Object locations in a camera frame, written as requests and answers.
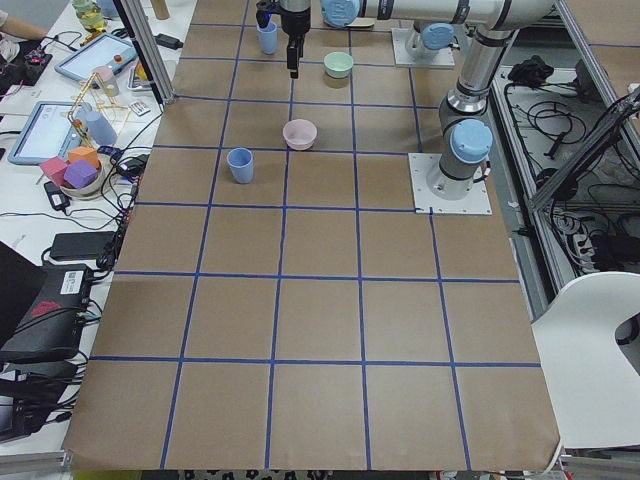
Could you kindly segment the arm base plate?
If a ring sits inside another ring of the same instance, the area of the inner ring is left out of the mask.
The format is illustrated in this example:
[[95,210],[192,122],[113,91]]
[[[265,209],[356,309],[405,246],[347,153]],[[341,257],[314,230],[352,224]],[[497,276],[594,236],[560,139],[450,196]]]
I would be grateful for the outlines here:
[[440,169],[440,154],[409,153],[414,211],[418,214],[491,215],[492,208],[478,166],[466,180],[453,180]]
[[450,47],[428,49],[413,28],[393,28],[392,46],[397,67],[452,70],[455,66]]

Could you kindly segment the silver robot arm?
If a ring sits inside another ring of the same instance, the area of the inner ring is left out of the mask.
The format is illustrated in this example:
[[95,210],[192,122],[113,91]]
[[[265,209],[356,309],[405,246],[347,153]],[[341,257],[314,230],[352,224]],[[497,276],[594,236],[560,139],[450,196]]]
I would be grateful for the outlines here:
[[[332,27],[349,26],[363,16],[365,1],[321,1],[325,22]],[[288,36],[286,49],[287,69],[292,79],[299,77],[299,63],[304,56],[305,36],[311,28],[310,1],[260,1],[256,4],[256,20],[265,28],[272,15],[281,17],[281,27]],[[447,23],[431,23],[426,27],[414,26],[415,39],[409,39],[412,55],[437,52],[448,47],[453,40],[453,27]]]
[[442,22],[475,27],[456,85],[439,108],[442,132],[464,118],[477,118],[487,106],[489,87],[514,33],[549,13],[553,3],[503,1],[323,1],[327,24],[342,28],[358,17]]

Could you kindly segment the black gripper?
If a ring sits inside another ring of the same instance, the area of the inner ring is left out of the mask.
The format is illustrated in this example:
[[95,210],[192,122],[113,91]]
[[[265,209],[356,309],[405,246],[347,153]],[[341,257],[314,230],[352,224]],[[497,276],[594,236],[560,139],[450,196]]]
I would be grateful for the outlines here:
[[290,40],[286,49],[287,69],[291,79],[299,78],[300,46],[311,26],[310,0],[280,0],[281,25]]

